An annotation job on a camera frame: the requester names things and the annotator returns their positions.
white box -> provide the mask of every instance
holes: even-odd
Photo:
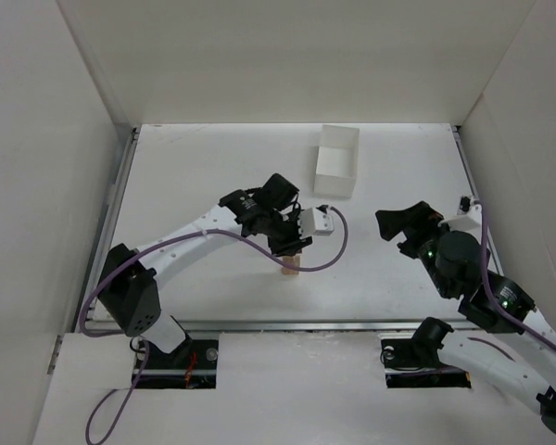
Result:
[[[323,125],[315,186],[319,195],[351,197],[359,160],[358,128]]]

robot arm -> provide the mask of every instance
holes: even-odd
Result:
[[[529,366],[508,359],[492,360],[491,351],[463,341],[459,333],[447,334],[434,346],[429,344],[430,350],[440,362],[456,365],[505,389],[541,413],[544,424],[556,433],[556,352],[550,348],[556,350],[556,333],[533,299],[516,283],[481,268],[481,259],[487,264],[490,252],[463,232],[481,224],[481,212],[478,201],[463,197],[461,215],[448,220],[425,202],[406,210],[379,210],[376,217],[385,241],[399,233],[406,236],[398,244],[400,252],[422,262],[442,298],[458,299],[459,312],[468,321],[511,346]],[[488,292],[483,276],[490,284]]]
[[[160,308],[158,290],[209,253],[250,235],[266,235],[273,256],[293,256],[312,243],[313,235],[330,235],[334,221],[326,206],[300,208],[298,189],[279,174],[261,188],[235,190],[195,221],[141,246],[156,250],[120,273],[98,298],[128,337],[141,336],[164,353],[181,350],[189,336]],[[223,232],[225,236],[215,235]],[[181,243],[165,245],[185,236]],[[120,244],[107,255],[99,281],[136,254]]]

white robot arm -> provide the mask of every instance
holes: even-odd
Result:
[[[330,235],[334,221],[328,207],[303,210],[297,197],[298,189],[276,173],[263,187],[235,190],[209,212],[156,242],[134,250],[123,244],[112,248],[99,280],[99,300],[126,336],[140,336],[165,354],[185,349],[181,346],[190,338],[161,310],[158,290],[209,253],[249,235],[266,235],[275,257],[296,255],[314,235]]]
[[[421,260],[442,298],[459,299],[459,312],[468,321],[527,362],[512,362],[489,346],[453,332],[448,324],[427,318],[409,341],[397,344],[396,350],[388,346],[385,367],[455,366],[513,395],[541,415],[544,425],[556,434],[556,333],[516,283],[487,269],[486,244],[481,246],[463,232],[481,225],[486,243],[487,222],[479,201],[463,197],[460,215],[447,220],[425,202],[406,210],[379,210],[376,217],[384,240],[400,232],[406,236],[398,244],[400,252]]]

screw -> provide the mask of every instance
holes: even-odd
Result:
[[[393,347],[391,347],[391,346],[386,346],[386,347],[383,349],[383,358],[384,358],[385,360],[388,360],[388,361],[389,361],[389,360],[393,360],[393,359],[396,358],[396,352],[395,352],[395,350],[393,349]]]
[[[208,360],[209,362],[215,362],[218,358],[219,352],[216,350],[216,348],[208,348],[206,350],[206,360]]]

cable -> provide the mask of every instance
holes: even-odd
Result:
[[[242,241],[244,243],[246,243],[248,246],[254,248],[255,250],[257,250],[259,253],[265,255],[266,257],[268,257],[270,260],[280,264],[281,266],[287,268],[287,269],[292,269],[294,271],[299,271],[299,272],[318,272],[318,271],[322,271],[324,269],[327,269],[328,267],[333,266],[334,264],[336,264],[338,262],[338,260],[340,260],[340,258],[342,258],[342,255],[344,255],[344,251],[346,250],[346,247],[348,246],[348,222],[346,221],[346,218],[344,217],[344,214],[336,209],[335,207],[330,207],[331,210],[334,211],[334,213],[340,218],[340,220],[342,221],[342,225],[344,226],[344,238],[342,239],[342,247],[340,248],[340,250],[337,252],[337,254],[335,255],[335,257],[333,257],[330,261],[326,262],[325,264],[321,265],[321,266],[315,266],[315,267],[300,267],[300,266],[296,266],[294,264],[289,264],[287,262],[284,262],[278,258],[273,257],[273,255],[268,252],[265,248],[257,245],[256,243],[254,243],[253,241],[250,241],[246,238],[243,238],[240,235],[234,234],[233,232],[229,232],[226,230],[222,230],[222,229],[210,229],[207,231],[207,235],[225,235],[225,236],[229,236],[231,238],[235,238],[238,241]],[[154,246],[151,246],[150,248],[146,248],[145,250],[137,253],[136,255],[134,255],[133,257],[129,258],[128,260],[126,260],[124,263],[122,263],[118,268],[116,268],[112,273],[110,273],[107,277],[105,277],[105,279],[103,279],[103,281],[101,281],[101,283],[98,284],[98,286],[95,288],[95,290],[93,290],[93,292],[91,292],[89,294],[89,296],[87,297],[86,301],[84,302],[84,304],[82,305],[81,308],[81,313],[80,313],[80,328],[81,328],[81,332],[83,334],[85,334],[88,337],[92,337],[92,338],[97,338],[97,337],[108,337],[108,336],[115,336],[121,333],[120,330],[117,331],[92,331],[90,329],[87,329],[86,327],[86,319],[88,316],[88,312],[91,309],[91,304],[93,303],[93,301],[95,301],[95,299],[97,298],[97,296],[103,291],[103,289],[105,289],[120,273],[122,273],[123,271],[125,271],[128,267],[132,266],[133,264],[135,264],[137,261],[139,261],[141,258],[143,258],[144,256],[148,255],[149,253],[152,253],[156,250],[159,250],[160,248],[165,248],[166,246],[169,246],[171,244],[176,244],[176,243],[180,243],[182,241],[186,241],[188,239],[192,239],[192,238],[197,238],[199,236],[204,236],[203,233],[201,232],[194,232],[192,234],[188,234],[188,235],[182,235],[182,236],[177,236],[175,238],[172,239],[168,239],[167,241],[163,241],[160,243],[157,243]],[[113,419],[113,422],[111,423],[111,426],[109,427],[109,430],[107,431],[106,435],[99,440],[98,442],[92,442],[91,438],[90,438],[90,430],[91,430],[91,424],[93,423],[93,419],[95,418],[95,415],[97,413],[97,411],[99,410],[99,408],[101,407],[101,405],[103,405],[103,403],[105,403],[105,401],[111,397],[114,393],[116,393],[118,391],[118,389],[112,389],[110,390],[103,399],[101,399],[101,401],[99,403],[97,403],[97,405],[95,406],[95,408],[93,409],[93,411],[91,412],[91,415],[89,415],[89,419],[86,422],[86,428],[84,429],[84,438],[86,440],[87,445],[102,445],[103,443],[105,443],[107,441],[107,439],[109,439],[109,436],[111,436],[111,433],[113,432],[116,424],[118,423],[118,421],[120,420],[121,414],[123,413],[123,410],[126,406],[126,403],[128,403],[128,400],[130,399],[130,396],[132,395],[133,391],[135,390],[136,386],[138,385],[138,382],[140,380],[140,376],[142,375],[142,372],[145,370],[146,367],[146,362],[148,360],[148,356],[150,354],[150,348],[148,345],[148,341],[144,342],[145,344],[145,350],[144,350],[144,354],[145,357],[142,360],[142,364],[140,365],[140,368],[138,369],[138,372],[136,373],[136,376],[134,377],[133,381],[132,381],[132,385],[130,386],[130,388],[128,389],[128,392],[126,394],[126,397],[123,399],[123,402],[121,403],[120,408],[118,409],[118,412],[115,416],[115,418]],[[132,350],[135,351],[132,342],[130,342],[130,348]]]
[[[504,355],[507,359],[509,359],[511,362],[514,362],[515,359],[513,357],[511,357],[511,354],[509,354],[509,352],[507,352],[506,350],[504,350],[503,348],[501,348],[498,345],[495,345],[494,343],[492,343],[491,341],[488,340],[484,340],[482,338],[477,338],[477,337],[467,337],[468,340],[472,340],[472,341],[476,341],[478,343],[484,343],[485,345],[488,345],[491,348],[494,348],[495,350],[497,350],[498,352],[500,352],[502,355]]]
[[[97,405],[95,406],[95,408],[93,409],[93,412],[91,413],[91,415],[89,415],[89,420],[86,421],[86,427],[84,428],[84,439],[86,440],[87,445],[103,445],[107,439],[109,439],[109,436],[111,436],[111,433],[113,433],[113,430],[115,429],[115,426],[118,424],[118,421],[120,420],[121,417],[121,413],[123,413],[123,409],[126,407],[126,403],[128,403],[128,400],[130,399],[130,396],[132,395],[133,391],[136,389],[136,386],[138,385],[138,382],[140,381],[140,376],[142,375],[142,372],[145,370],[146,368],[146,362],[148,361],[148,356],[150,355],[150,346],[148,345],[148,342],[145,341],[145,357],[142,359],[142,363],[140,364],[140,368],[138,369],[138,372],[136,373],[136,376],[133,378],[132,384],[130,385],[130,388],[128,389],[128,392],[126,393],[126,397],[123,398],[123,402],[120,405],[120,408],[118,409],[118,412],[115,414],[115,418],[113,419],[113,422],[111,422],[111,425],[109,426],[109,429],[107,430],[107,433],[105,433],[105,436],[103,436],[103,438],[101,440],[99,440],[98,442],[92,442],[91,441],[91,424],[93,423],[93,419],[95,418],[95,415],[97,413],[97,411],[99,411],[99,408],[101,408],[101,405],[103,405],[103,403],[105,403],[105,401],[111,397],[113,394],[115,394],[116,392],[119,391],[119,389],[111,389],[103,399],[101,399],[101,401],[99,403],[97,403]]]
[[[136,339],[138,340],[138,346],[135,348],[134,345],[133,345],[133,341],[136,340]],[[141,350],[141,349],[140,349],[140,345],[141,345],[140,337],[133,337],[133,338],[130,340],[130,350],[131,350],[132,352],[136,353],[136,354],[144,354],[144,353],[145,353],[144,350]]]
[[[337,252],[337,254],[331,260],[329,260],[325,264],[322,264],[321,266],[300,267],[300,266],[296,266],[294,264],[289,264],[289,263],[284,262],[284,261],[282,261],[278,258],[275,258],[265,248],[257,245],[253,241],[250,241],[247,238],[243,238],[242,236],[234,234],[233,232],[229,232],[227,230],[210,229],[210,230],[207,230],[207,235],[225,235],[225,236],[229,236],[231,238],[237,239],[238,241],[244,242],[248,246],[254,248],[255,250],[257,250],[262,255],[265,255],[270,260],[274,261],[277,264],[280,264],[281,266],[285,267],[286,269],[291,269],[293,271],[298,271],[298,272],[319,272],[319,271],[327,269],[328,267],[331,267],[334,264],[336,264],[338,262],[338,260],[340,260],[340,258],[342,258],[342,255],[344,255],[344,251],[346,250],[346,247],[348,245],[348,222],[346,221],[346,218],[344,217],[344,214],[340,210],[336,209],[335,207],[330,207],[330,209],[334,211],[334,213],[340,218],[340,220],[342,220],[342,225],[344,226],[344,238],[342,239],[342,247]],[[122,263],[120,266],[118,266],[117,269],[115,269],[112,273],[110,273],[108,276],[106,276],[103,279],[103,281],[101,281],[101,283],[99,283],[99,285],[95,288],[95,290],[93,290],[93,292],[91,292],[89,294],[86,301],[82,305],[81,313],[79,315],[79,318],[80,318],[80,321],[81,321],[80,322],[81,332],[83,334],[85,334],[86,336],[92,337],[92,338],[114,336],[114,335],[119,334],[121,331],[91,331],[91,330],[86,328],[86,319],[87,319],[87,316],[88,316],[88,312],[91,309],[91,304],[93,304],[93,301],[95,301],[97,296],[103,291],[103,289],[105,289],[107,286],[109,286],[109,284],[120,273],[125,271],[128,267],[132,266],[134,263],[138,262],[138,260],[145,257],[149,253],[152,253],[156,250],[159,250],[160,248],[165,248],[166,246],[170,246],[171,244],[180,243],[182,241],[186,241],[186,240],[192,239],[192,238],[197,238],[197,237],[203,236],[203,235],[204,234],[202,232],[193,232],[192,234],[176,236],[176,237],[168,239],[166,241],[162,241],[160,243],[155,244],[154,246],[151,246],[150,248],[146,248],[143,251],[138,252],[133,257],[129,258],[124,263]]]
[[[185,389],[189,389],[189,381],[192,379],[192,373],[194,372],[194,368],[196,367],[197,355],[195,351],[192,352],[189,361],[189,366],[187,367],[187,370],[185,370],[185,376],[183,377],[185,379]]]
[[[484,291],[486,292],[486,296],[490,301],[492,307],[507,321],[511,322],[515,326],[523,329],[527,334],[531,337],[535,338],[540,343],[547,346],[549,349],[556,352],[556,345],[552,343],[547,338],[540,335],[534,329],[529,327],[527,324],[523,323],[521,320],[510,315],[508,312],[504,310],[502,306],[500,306],[497,299],[495,299],[494,294],[492,293],[492,286],[490,285],[490,279],[488,278],[488,252],[487,252],[487,235],[488,235],[488,215],[484,205],[482,205],[482,237],[480,239],[480,274],[482,274],[482,284],[484,285]]]

